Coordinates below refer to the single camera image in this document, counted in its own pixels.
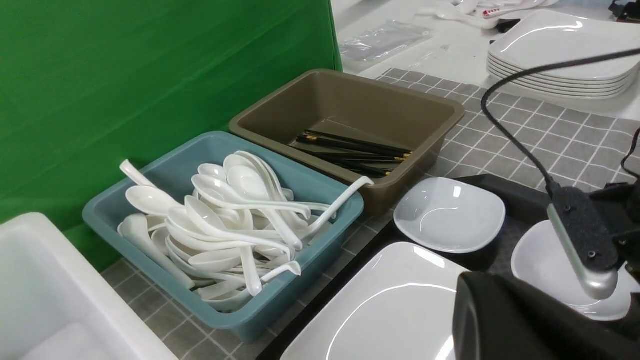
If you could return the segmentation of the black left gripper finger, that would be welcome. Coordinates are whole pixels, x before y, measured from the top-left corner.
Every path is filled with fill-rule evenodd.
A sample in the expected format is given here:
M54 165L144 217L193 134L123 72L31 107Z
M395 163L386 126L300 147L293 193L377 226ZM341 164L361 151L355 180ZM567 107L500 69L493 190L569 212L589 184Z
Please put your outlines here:
M452 339L457 360L637 360L639 342L519 279L458 276Z

